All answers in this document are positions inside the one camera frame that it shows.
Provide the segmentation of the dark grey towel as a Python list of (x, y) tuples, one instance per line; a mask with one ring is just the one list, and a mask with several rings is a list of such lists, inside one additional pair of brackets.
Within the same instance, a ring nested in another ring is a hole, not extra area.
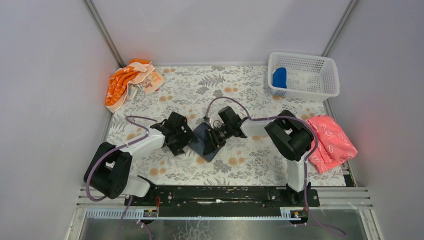
[(197, 137), (197, 140), (189, 144), (189, 147), (208, 163), (211, 162), (218, 153), (217, 151), (208, 155), (203, 155), (206, 140), (206, 130), (210, 128), (213, 127), (211, 127), (208, 123), (203, 122), (199, 124), (193, 131), (193, 133)]

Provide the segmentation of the blue towel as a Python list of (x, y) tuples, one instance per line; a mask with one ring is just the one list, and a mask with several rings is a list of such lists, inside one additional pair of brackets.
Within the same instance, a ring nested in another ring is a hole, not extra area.
[(271, 85), (275, 88), (287, 88), (287, 69), (285, 67), (279, 67), (273, 71)]

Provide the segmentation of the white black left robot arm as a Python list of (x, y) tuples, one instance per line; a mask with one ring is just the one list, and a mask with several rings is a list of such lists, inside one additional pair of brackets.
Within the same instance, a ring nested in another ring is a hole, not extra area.
[(153, 184), (142, 177), (130, 175), (133, 156), (136, 153), (146, 155), (163, 147), (179, 156), (184, 154), (186, 146), (197, 141), (187, 118), (174, 111), (168, 118), (155, 121), (150, 127), (134, 122), (135, 118), (129, 115), (126, 120), (144, 130), (144, 134), (121, 145), (105, 141), (97, 148), (83, 177), (86, 194), (91, 201), (116, 199), (120, 195), (145, 197)]

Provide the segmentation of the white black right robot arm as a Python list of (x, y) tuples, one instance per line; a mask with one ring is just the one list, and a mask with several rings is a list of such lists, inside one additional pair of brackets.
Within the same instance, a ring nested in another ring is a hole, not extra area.
[(230, 106), (226, 106), (218, 115), (221, 119), (220, 125), (211, 126), (203, 122), (195, 128), (194, 134), (198, 142), (191, 146), (195, 153), (210, 162), (229, 138), (269, 137), (287, 160), (288, 189), (300, 193), (307, 188), (304, 161), (314, 140), (308, 124), (300, 121), (288, 110), (277, 116), (252, 119), (248, 116), (241, 118)]

